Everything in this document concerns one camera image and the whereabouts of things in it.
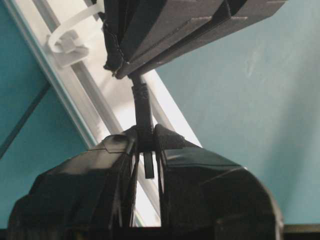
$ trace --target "teal wall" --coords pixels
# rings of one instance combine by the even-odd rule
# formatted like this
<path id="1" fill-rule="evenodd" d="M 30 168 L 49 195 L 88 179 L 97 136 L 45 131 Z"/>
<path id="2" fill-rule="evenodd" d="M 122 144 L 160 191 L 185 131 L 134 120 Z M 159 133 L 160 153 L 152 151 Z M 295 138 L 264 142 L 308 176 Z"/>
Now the teal wall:
<path id="1" fill-rule="evenodd" d="M 47 80 L 0 1 L 0 147 Z M 36 176 L 86 149 L 53 88 L 0 158 L 0 229 Z"/>
<path id="2" fill-rule="evenodd" d="M 247 166 L 286 223 L 320 223 L 320 1 L 157 69 L 201 144 Z"/>

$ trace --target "white plastic clip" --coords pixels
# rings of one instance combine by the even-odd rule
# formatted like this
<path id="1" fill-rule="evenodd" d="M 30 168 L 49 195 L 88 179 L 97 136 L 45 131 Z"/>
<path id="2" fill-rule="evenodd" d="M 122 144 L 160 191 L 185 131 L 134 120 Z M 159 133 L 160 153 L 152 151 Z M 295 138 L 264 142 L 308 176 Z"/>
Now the white plastic clip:
<path id="1" fill-rule="evenodd" d="M 89 49 L 84 46 L 84 43 L 97 32 L 93 32 L 84 39 L 80 38 L 74 30 L 70 29 L 79 22 L 100 12 L 105 12 L 104 0 L 97 0 L 96 4 L 63 22 L 49 36 L 47 44 L 61 67 L 67 67 L 79 62 L 89 54 Z"/>

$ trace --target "light blue wall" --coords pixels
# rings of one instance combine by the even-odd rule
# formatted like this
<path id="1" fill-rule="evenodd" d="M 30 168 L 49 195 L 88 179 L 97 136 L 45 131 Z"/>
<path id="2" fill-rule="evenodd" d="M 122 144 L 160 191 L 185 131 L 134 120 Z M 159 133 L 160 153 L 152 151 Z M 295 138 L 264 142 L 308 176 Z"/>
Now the light blue wall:
<path id="1" fill-rule="evenodd" d="M 0 146 L 47 80 L 0 1 Z M 0 158 L 0 229 L 37 175 L 86 149 L 53 89 Z"/>
<path id="2" fill-rule="evenodd" d="M 286 223 L 320 223 L 320 1 L 157 69 L 202 145 L 247 166 Z"/>

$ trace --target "white metal rail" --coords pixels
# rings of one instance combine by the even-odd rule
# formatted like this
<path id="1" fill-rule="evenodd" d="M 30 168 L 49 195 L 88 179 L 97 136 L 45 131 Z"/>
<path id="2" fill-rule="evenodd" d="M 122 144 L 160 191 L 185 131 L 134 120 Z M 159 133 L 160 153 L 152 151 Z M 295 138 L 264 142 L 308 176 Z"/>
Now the white metal rail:
<path id="1" fill-rule="evenodd" d="M 4 2 L 88 147 L 136 124 L 131 81 L 117 80 L 103 69 L 107 55 L 102 31 L 86 42 L 88 57 L 69 67 L 59 67 L 47 46 L 48 36 L 57 26 L 87 8 L 88 1 Z M 85 37 L 101 26 L 100 19 L 90 17 L 74 30 Z M 150 90 L 154 122 L 200 145 L 156 71 L 146 73 L 143 78 Z M 160 224 L 158 186 L 155 180 L 144 178 L 142 164 L 138 171 L 136 215 L 141 225 L 156 226 Z"/>

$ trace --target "white surface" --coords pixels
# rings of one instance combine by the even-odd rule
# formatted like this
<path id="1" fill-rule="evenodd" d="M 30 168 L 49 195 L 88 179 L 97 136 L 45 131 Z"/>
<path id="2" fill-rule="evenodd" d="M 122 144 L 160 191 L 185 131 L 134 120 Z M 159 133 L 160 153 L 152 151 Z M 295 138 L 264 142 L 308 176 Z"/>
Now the white surface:
<path id="1" fill-rule="evenodd" d="M 46 1 L 46 6 L 51 8 L 54 17 L 60 23 L 87 8 L 82 0 L 39 1 Z M 89 147 L 99 143 L 109 134 L 115 134 L 136 124 L 132 82 L 128 78 L 117 80 L 112 77 L 111 72 L 103 68 L 107 55 L 101 31 L 86 42 L 89 55 L 82 61 L 82 65 L 77 66 L 83 68 L 82 74 L 85 73 L 79 79 L 74 72 L 75 68 L 71 66 L 61 68 L 55 61 L 46 44 L 47 35 L 51 32 L 34 3 L 31 0 L 5 2 L 9 8 L 11 7 L 11 13 L 18 11 L 16 16 L 13 13 L 15 20 Z M 91 31 L 99 30 L 101 26 L 100 20 L 96 21 L 93 17 L 89 17 L 73 29 L 80 38 L 83 38 Z M 152 70 L 143 77 L 150 90 L 154 122 L 161 123 L 185 136 L 188 141 L 200 145 L 156 71 Z M 142 165 L 139 166 L 139 170 L 138 181 L 141 187 L 137 189 L 137 216 L 142 219 L 142 224 L 145 226 L 158 226 L 160 224 L 160 217 L 157 214 L 160 212 L 158 186 L 154 180 L 144 178 Z"/>

